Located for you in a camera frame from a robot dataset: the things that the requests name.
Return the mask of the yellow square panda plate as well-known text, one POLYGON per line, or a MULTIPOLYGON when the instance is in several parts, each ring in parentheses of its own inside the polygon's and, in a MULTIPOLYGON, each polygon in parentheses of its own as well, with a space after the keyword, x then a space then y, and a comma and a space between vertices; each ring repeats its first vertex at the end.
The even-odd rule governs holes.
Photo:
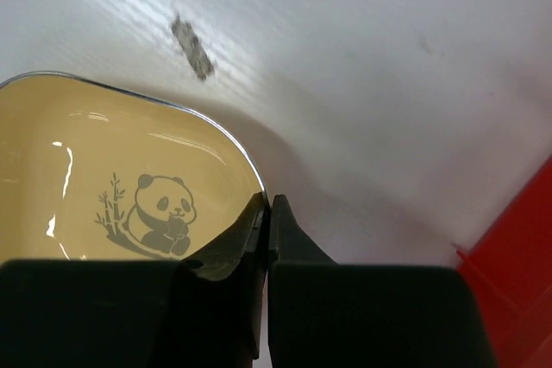
POLYGON ((55 72, 1 86, 1 259, 186 259, 265 186, 196 110, 55 72))

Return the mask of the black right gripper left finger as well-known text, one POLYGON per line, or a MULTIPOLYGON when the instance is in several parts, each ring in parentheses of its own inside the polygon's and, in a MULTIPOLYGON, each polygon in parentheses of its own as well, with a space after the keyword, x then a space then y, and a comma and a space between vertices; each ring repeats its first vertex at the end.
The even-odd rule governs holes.
POLYGON ((181 260, 11 260, 4 367, 249 367, 260 353, 264 198, 181 260))

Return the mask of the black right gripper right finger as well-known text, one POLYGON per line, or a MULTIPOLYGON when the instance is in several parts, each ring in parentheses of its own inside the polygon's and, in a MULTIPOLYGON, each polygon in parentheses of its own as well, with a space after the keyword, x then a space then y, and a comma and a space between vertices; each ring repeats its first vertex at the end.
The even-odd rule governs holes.
POLYGON ((340 265, 273 199, 268 345, 275 367, 494 367, 461 274, 427 265, 340 265))

